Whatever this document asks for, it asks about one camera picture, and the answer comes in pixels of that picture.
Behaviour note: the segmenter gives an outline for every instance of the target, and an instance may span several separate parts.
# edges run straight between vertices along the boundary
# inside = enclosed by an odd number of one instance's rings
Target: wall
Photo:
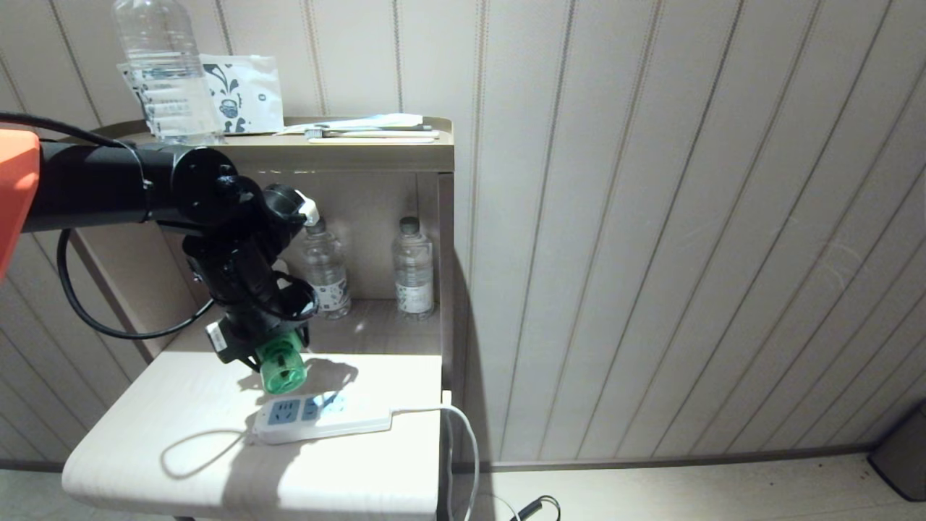
[[[0,108],[136,119],[110,4],[7,2]],[[489,459],[869,442],[926,396],[926,3],[184,4],[288,114],[455,122]]]

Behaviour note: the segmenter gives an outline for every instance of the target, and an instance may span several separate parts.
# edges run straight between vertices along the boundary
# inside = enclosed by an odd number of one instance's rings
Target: white power strip
[[[257,437],[279,445],[301,439],[329,438],[389,430],[392,411],[385,405],[341,390],[283,396],[261,407],[254,423]]]

